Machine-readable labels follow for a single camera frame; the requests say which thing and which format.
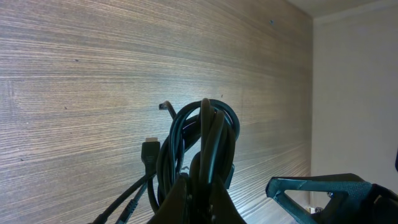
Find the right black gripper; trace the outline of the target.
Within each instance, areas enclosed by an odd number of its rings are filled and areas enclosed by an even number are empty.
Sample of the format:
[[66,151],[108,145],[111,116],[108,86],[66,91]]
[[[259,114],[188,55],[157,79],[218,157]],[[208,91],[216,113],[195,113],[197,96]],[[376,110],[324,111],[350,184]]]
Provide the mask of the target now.
[[[285,192],[287,190],[331,193],[318,214],[311,214]],[[315,177],[273,177],[266,194],[298,223],[397,224],[397,194],[357,175],[335,174]]]

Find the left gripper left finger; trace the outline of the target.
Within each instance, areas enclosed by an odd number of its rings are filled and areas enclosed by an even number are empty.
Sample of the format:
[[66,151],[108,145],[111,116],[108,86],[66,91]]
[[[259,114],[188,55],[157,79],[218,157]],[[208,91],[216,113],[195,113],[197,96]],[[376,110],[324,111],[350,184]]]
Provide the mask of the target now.
[[147,224],[184,224],[188,222],[189,211],[188,180],[179,177],[163,204]]

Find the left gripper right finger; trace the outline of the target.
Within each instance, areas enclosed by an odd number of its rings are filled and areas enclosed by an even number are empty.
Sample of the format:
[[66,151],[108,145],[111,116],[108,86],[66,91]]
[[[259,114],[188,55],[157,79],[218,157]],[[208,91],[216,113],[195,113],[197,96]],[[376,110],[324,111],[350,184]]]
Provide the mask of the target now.
[[223,184],[213,183],[211,190],[211,222],[214,224],[246,224]]

